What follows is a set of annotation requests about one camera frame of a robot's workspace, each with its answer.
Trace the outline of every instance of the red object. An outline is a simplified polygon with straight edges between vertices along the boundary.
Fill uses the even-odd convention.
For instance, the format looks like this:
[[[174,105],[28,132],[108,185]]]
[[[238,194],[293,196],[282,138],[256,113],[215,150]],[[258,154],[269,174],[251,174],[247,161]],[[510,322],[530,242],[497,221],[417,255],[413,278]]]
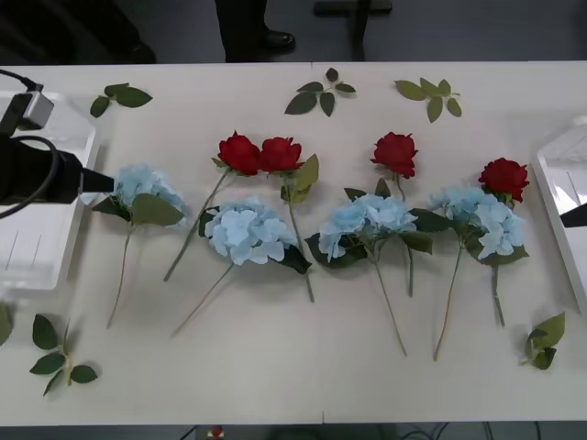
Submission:
[[[514,200],[522,202],[522,190],[529,184],[527,165],[500,158],[485,165],[479,182],[492,193],[511,194]]]
[[[303,165],[297,163],[301,154],[302,146],[294,144],[293,137],[267,139],[260,153],[260,169],[267,172],[297,170]]]
[[[214,426],[210,432],[214,438],[220,438],[220,435],[223,433],[222,426]]]
[[[417,152],[412,135],[389,133],[375,144],[375,159],[371,162],[384,165],[409,179],[415,176],[414,156]]]
[[[220,142],[218,158],[247,176],[255,176],[259,172],[259,156],[259,148],[248,137],[236,131],[227,140]]]

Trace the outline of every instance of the flower stem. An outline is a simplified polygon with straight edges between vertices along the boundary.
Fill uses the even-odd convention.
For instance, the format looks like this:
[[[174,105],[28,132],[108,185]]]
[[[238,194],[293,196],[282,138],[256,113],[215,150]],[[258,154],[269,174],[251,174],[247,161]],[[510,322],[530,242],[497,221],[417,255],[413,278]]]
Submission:
[[[202,298],[202,300],[198,303],[198,305],[196,305],[195,309],[189,314],[189,316],[187,318],[185,318],[185,320],[180,324],[179,327],[177,327],[173,333],[172,333],[172,337],[176,336],[178,333],[180,333],[180,331],[182,330],[182,328],[185,327],[185,325],[190,321],[190,319],[192,318],[192,316],[195,315],[195,313],[198,311],[198,309],[202,306],[202,304],[204,303],[205,299],[208,297],[208,295],[210,293],[212,293],[212,291],[214,290],[214,288],[220,283],[220,281],[222,281],[224,279],[224,277],[226,277],[226,275],[230,272],[230,270],[232,268],[235,267],[235,263],[231,263],[230,266],[228,266],[228,269],[226,272],[224,272],[222,274],[222,276],[218,279],[217,282],[214,283],[214,286],[212,286],[210,288],[209,291],[206,292],[206,294],[204,295],[204,298]]]
[[[399,190],[400,194],[402,195],[402,202],[405,202],[404,190],[402,189],[402,185],[400,183],[401,179],[402,178],[400,177],[400,175],[398,173],[395,173],[395,184],[397,185],[397,189]]]
[[[169,278],[171,277],[171,275],[173,274],[173,271],[175,270],[175,266],[177,266],[177,263],[180,262],[180,259],[182,259],[183,254],[185,253],[185,250],[187,249],[190,242],[192,241],[192,238],[194,238],[194,234],[195,234],[195,231],[197,231],[197,229],[198,229],[198,225],[200,224],[200,218],[202,217],[202,214],[204,213],[205,209],[208,207],[208,204],[210,204],[210,201],[212,200],[212,198],[216,195],[216,192],[218,191],[218,188],[220,187],[220,184],[222,183],[222,181],[226,178],[226,176],[228,176],[228,174],[230,174],[231,171],[232,171],[231,168],[227,168],[227,170],[224,171],[224,174],[222,174],[222,176],[220,177],[220,180],[218,180],[218,183],[214,187],[214,190],[212,190],[212,192],[210,193],[208,198],[205,199],[204,205],[202,206],[200,213],[198,214],[198,216],[194,220],[194,225],[192,226],[192,229],[190,229],[190,232],[187,234],[187,237],[185,238],[185,241],[183,242],[182,250],[180,250],[180,253],[177,254],[177,257],[175,257],[175,260],[173,261],[172,266],[169,268],[169,270],[165,274],[165,278],[163,279],[164,281],[168,281]]]
[[[398,191],[402,195],[402,202],[405,202],[404,190],[402,190],[402,185],[400,184],[401,179],[402,178],[400,177],[400,175],[396,172],[393,176],[393,180],[397,185]],[[407,256],[410,258],[410,283],[408,286],[407,294],[410,298],[412,298],[412,295],[414,295],[414,255],[412,255],[412,249],[410,249],[410,247],[407,247]]]
[[[447,330],[447,321],[449,319],[449,308],[450,308],[450,296],[452,295],[452,288],[455,285],[455,278],[457,278],[457,270],[459,269],[460,256],[462,255],[463,249],[464,249],[464,245],[459,244],[459,254],[457,256],[457,264],[455,264],[455,271],[452,273],[452,281],[450,282],[449,299],[447,300],[447,311],[444,313],[444,324],[442,325],[442,333],[440,333],[440,338],[437,343],[437,349],[434,351],[435,362],[438,360],[438,352],[440,351],[440,345],[442,344],[442,338],[444,337],[444,332]]]
[[[295,231],[295,237],[297,238],[297,246],[300,249],[300,253],[302,254],[302,257],[305,258],[305,252],[304,252],[304,243],[302,242],[302,238],[300,237],[300,231],[297,228],[297,223],[295,222],[295,216],[294,216],[294,209],[292,208],[292,198],[290,195],[290,187],[288,184],[287,179],[283,179],[283,185],[285,186],[285,191],[287,193],[287,207],[290,211],[290,218],[292,219],[292,225],[293,225],[293,231]],[[314,292],[312,291],[312,285],[310,284],[310,276],[308,275],[308,272],[306,272],[304,274],[304,278],[305,278],[305,285],[308,288],[308,295],[310,295],[310,301],[313,303],[314,302]]]
[[[114,320],[114,313],[116,312],[116,308],[118,307],[118,301],[120,301],[120,293],[122,292],[122,282],[125,278],[125,266],[127,264],[127,250],[128,250],[128,242],[130,241],[130,236],[132,236],[133,228],[130,227],[127,232],[127,240],[125,241],[125,251],[122,254],[122,270],[120,271],[120,282],[118,283],[118,294],[116,295],[116,301],[114,303],[114,308],[112,309],[112,313],[110,314],[110,318],[108,319],[108,324],[106,325],[106,329],[110,328],[112,325],[112,321]]]
[[[504,312],[502,312],[502,304],[500,303],[499,296],[497,295],[498,269],[499,266],[492,266],[493,301],[495,302],[495,309],[497,309],[497,314],[499,315],[499,322],[502,327],[505,327]]]
[[[410,247],[407,247],[407,256],[410,258],[410,281],[407,294],[412,298],[414,295],[414,255],[412,255],[412,249]]]
[[[395,317],[393,316],[392,305],[389,302],[389,298],[387,296],[387,291],[385,290],[385,285],[383,284],[382,273],[379,270],[379,265],[377,264],[376,261],[373,261],[373,266],[375,266],[375,270],[377,271],[377,276],[379,277],[379,282],[382,285],[383,294],[385,295],[385,301],[387,302],[387,308],[389,309],[389,313],[392,316],[393,328],[395,329],[395,334],[397,335],[397,340],[399,341],[400,347],[402,348],[402,351],[404,352],[404,356],[407,356],[407,353],[405,352],[404,343],[402,342],[402,338],[400,337],[400,331],[397,329],[397,324],[395,323]]]

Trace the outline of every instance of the black shoe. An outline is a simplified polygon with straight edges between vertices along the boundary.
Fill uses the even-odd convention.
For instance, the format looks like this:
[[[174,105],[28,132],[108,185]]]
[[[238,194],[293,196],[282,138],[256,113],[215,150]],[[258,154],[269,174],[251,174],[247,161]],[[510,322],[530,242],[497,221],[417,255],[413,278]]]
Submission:
[[[295,37],[287,32],[267,29],[263,36],[262,45],[267,50],[279,52],[292,50],[295,48]]]

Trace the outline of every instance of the table surface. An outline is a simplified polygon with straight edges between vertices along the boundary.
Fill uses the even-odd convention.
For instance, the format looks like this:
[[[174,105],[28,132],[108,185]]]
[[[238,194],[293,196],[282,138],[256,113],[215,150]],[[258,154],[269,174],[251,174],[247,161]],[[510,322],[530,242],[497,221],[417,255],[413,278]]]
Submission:
[[[332,117],[283,110],[328,67],[358,90],[338,98]],[[312,235],[345,186],[369,190],[380,177],[369,162],[386,133],[413,133],[417,176],[408,200],[473,182],[484,164],[506,156],[528,163],[541,138],[587,108],[587,63],[340,63],[14,68],[46,90],[87,103],[105,85],[131,82],[154,97],[139,109],[111,108],[110,140],[96,168],[106,173],[146,161],[167,171],[198,207],[219,173],[209,158],[233,130],[257,145],[294,137],[303,157],[320,158],[320,183],[297,209]],[[446,78],[461,93],[463,117],[426,119],[424,103],[405,100],[394,80]],[[19,91],[0,77],[0,88]],[[279,183],[234,178],[218,201],[260,194],[286,216]],[[406,294],[402,253],[389,247],[383,274],[407,348],[403,357],[373,269],[341,272],[314,265],[311,304],[302,278],[279,265],[234,270],[186,329],[172,329],[225,270],[202,240],[172,279],[162,277],[183,242],[177,232],[133,237],[124,299],[110,330],[124,245],[118,219],[85,213],[66,284],[46,300],[23,302],[0,348],[0,424],[318,424],[475,420],[560,420],[587,416],[587,325],[579,315],[534,175],[516,211],[526,219],[531,258],[500,269],[506,328],[496,321],[490,270],[462,261],[449,328],[432,360],[457,244],[439,236],[435,255],[415,256],[414,297]],[[532,325],[567,312],[553,367],[520,367]],[[31,340],[35,313],[71,317],[74,359],[101,377],[41,398],[45,378],[28,370],[41,356]]]

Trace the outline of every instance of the white plastic container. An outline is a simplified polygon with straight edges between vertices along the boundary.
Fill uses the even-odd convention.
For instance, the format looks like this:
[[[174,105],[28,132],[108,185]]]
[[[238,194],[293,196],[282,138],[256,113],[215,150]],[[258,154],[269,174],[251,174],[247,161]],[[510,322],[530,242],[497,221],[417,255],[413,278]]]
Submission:
[[[0,115],[14,93],[0,92]],[[99,145],[89,115],[62,95],[45,93],[55,104],[49,122],[39,131],[21,132],[50,140],[57,149],[73,153],[86,168],[94,166]],[[38,142],[27,142],[45,149]],[[7,207],[0,206],[0,211]],[[0,220],[0,297],[18,290],[51,291],[67,275],[83,204],[32,204]]]
[[[587,226],[567,228],[560,220],[561,214],[587,204],[587,116],[548,137],[532,167],[577,303],[587,315]]]

